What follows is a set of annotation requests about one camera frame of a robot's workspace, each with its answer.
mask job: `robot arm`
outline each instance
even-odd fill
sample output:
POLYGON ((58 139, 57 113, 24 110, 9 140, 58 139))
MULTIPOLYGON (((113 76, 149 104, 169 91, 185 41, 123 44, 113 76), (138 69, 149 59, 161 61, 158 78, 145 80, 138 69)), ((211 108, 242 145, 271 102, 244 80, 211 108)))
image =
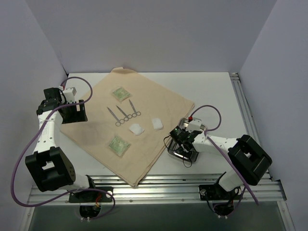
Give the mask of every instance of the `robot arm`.
MULTIPOLYGON (((185 161, 195 162, 201 152, 221 155, 213 141, 228 157, 244 180, 250 185, 257 185, 270 167, 272 160, 267 153, 248 135, 241 138, 222 138, 207 135, 206 126, 198 118, 182 119, 171 132, 172 141, 168 152, 185 161)), ((243 181, 239 175, 230 170, 224 173, 207 193, 215 200, 230 199, 243 181)))
MULTIPOLYGON (((37 110, 41 128, 51 111, 65 103, 75 103, 75 88, 66 90, 50 88, 44 90, 45 100, 37 110)), ((60 148, 60 125, 87 121, 84 105, 69 106, 55 112, 47 121, 40 134, 33 154, 26 156, 26 166, 39 190, 54 191, 57 189, 86 189, 92 185, 88 176, 75 172, 74 166, 60 148)))

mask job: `tan fabric sheet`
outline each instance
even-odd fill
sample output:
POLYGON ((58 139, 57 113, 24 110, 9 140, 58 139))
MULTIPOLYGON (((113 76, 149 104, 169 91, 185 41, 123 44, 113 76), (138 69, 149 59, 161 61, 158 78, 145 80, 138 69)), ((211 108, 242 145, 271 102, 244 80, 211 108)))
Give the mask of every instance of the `tan fabric sheet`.
POLYGON ((188 115, 194 103, 135 71, 121 67, 113 69, 93 87, 93 97, 85 107, 88 122, 63 124, 61 131, 128 184, 136 186, 164 150, 163 138, 182 117, 188 115), (128 99, 120 103, 111 95, 111 91, 117 86, 124 87, 132 94, 128 99, 141 112, 141 116, 132 118, 119 127, 115 125, 116 120, 107 107, 119 119, 124 116, 116 105, 126 114, 133 113, 133 110, 128 99), (155 131, 152 118, 160 118, 164 128, 155 131), (129 130, 134 123, 140 124, 145 130, 140 136, 135 136, 129 130), (115 135, 131 143, 122 157, 108 147, 115 135))

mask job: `scissors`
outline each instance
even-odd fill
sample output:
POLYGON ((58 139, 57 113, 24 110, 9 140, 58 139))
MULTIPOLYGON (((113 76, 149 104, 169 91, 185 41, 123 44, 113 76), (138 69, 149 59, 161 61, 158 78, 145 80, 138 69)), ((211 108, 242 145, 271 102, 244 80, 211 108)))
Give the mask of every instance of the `scissors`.
POLYGON ((119 126, 121 126, 121 124, 124 124, 125 123, 125 120, 123 120, 123 119, 118 119, 117 117, 116 117, 116 115, 111 111, 111 109, 109 108, 109 107, 107 107, 107 109, 108 109, 108 111, 112 114, 112 116, 116 119, 116 126, 117 127, 119 127, 119 126))
POLYGON ((131 114, 127 115, 125 112, 123 112, 123 110, 117 106, 117 108, 119 109, 120 112, 122 112, 122 114, 125 116, 124 117, 124 121, 128 121, 129 119, 132 119, 133 116, 131 114))
POLYGON ((130 103, 131 108, 134 110, 134 113, 131 114, 131 115, 132 115, 133 117, 140 116, 140 115, 141 115, 141 112, 137 112, 137 111, 136 111, 136 109, 135 109, 133 103, 132 103, 130 100, 129 100, 129 103, 130 103))

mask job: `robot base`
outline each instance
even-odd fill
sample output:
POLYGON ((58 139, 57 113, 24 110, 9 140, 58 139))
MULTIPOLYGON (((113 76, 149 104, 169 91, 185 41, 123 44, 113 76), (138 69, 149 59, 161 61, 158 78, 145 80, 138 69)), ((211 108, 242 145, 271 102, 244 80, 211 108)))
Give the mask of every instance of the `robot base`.
MULTIPOLYGON (((111 195, 113 195, 113 187, 95 187, 96 189, 104 190, 111 195)), ((96 199, 99 195, 101 196, 101 199, 98 202, 112 202, 112 198, 109 195, 106 195, 104 193, 95 192, 95 191, 81 191, 76 193, 70 193, 69 195, 69 203, 91 203, 96 202, 96 199)))

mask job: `white wall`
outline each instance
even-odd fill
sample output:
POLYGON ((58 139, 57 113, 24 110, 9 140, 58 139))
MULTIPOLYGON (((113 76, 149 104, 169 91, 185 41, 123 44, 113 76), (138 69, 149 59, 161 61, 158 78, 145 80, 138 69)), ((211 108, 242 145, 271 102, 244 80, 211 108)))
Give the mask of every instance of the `white wall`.
POLYGON ((240 71, 296 230, 308 228, 308 1, 278 0, 240 71))
POLYGON ((26 0, 66 72, 238 72, 276 0, 26 0))
MULTIPOLYGON (((65 72, 23 0, 1 1, 0 31, 0 224, 1 230, 14 231, 24 208, 10 195, 13 166, 38 131, 36 109, 44 99, 43 90, 58 86, 65 72)), ((24 160, 15 185, 17 197, 26 202, 32 180, 24 160)))

